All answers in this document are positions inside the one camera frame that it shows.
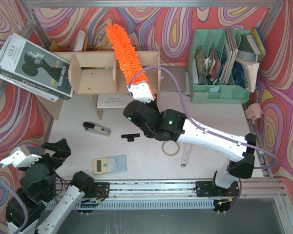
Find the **white black stapler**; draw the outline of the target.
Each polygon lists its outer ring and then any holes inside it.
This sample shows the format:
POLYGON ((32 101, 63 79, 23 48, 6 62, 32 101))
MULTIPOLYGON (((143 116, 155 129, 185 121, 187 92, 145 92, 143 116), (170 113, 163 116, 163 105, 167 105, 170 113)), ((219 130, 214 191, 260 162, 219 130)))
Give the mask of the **white black stapler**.
POLYGON ((111 135, 111 130, 100 125, 91 123, 91 122, 84 122, 83 123, 84 130, 90 133, 102 135, 109 137, 111 135))

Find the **clear tape roll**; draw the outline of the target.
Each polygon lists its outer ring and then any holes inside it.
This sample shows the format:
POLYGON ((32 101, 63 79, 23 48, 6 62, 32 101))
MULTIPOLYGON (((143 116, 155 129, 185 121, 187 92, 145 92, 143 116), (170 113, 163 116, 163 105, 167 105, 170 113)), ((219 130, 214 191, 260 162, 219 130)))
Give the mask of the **clear tape roll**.
POLYGON ((164 141, 161 146, 162 152, 167 156, 175 156, 180 152, 180 145, 175 141, 164 141))

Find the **orange chenille duster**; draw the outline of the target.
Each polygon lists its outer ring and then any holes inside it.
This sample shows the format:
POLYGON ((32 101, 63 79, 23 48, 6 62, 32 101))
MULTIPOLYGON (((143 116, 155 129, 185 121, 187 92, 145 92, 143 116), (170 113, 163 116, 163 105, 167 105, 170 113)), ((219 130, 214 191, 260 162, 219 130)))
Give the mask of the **orange chenille duster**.
POLYGON ((132 80, 134 76, 143 68, 140 60, 138 59, 135 47, 132 45, 131 39, 129 38, 126 30, 118 24, 112 24, 109 22, 105 28, 105 31, 112 49, 114 50, 120 70, 125 76, 127 85, 132 86, 138 82, 145 81, 150 88, 151 96, 154 98, 155 94, 148 83, 148 78, 146 77, 144 71, 139 73, 135 79, 132 80))

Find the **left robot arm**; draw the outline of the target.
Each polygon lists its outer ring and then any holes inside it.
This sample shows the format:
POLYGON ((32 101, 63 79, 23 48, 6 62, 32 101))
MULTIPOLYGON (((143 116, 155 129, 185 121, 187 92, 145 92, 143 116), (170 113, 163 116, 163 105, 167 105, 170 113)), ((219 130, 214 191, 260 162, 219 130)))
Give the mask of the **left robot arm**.
POLYGON ((55 234, 77 202, 92 193, 94 179, 83 171, 73 175, 71 182, 56 208, 41 225, 37 222, 45 210, 46 202, 56 196, 56 170, 71 155, 65 138, 42 144, 42 148, 53 151, 53 155, 30 154, 25 147, 15 148, 3 159, 3 167, 13 165, 25 172, 20 187, 9 200, 6 219, 11 231, 20 234, 55 234))

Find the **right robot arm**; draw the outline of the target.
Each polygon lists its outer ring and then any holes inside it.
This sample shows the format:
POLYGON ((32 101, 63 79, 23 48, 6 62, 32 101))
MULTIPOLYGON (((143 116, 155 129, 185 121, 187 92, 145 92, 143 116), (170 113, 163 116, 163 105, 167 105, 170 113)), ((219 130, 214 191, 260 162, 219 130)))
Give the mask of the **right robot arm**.
POLYGON ((176 110, 160 112, 154 101, 143 103, 134 100, 125 107, 123 115, 148 138, 201 145, 225 155, 227 162, 213 177, 215 187, 228 189, 238 178, 249 179, 252 176, 256 145, 254 134, 235 136, 210 129, 176 110))

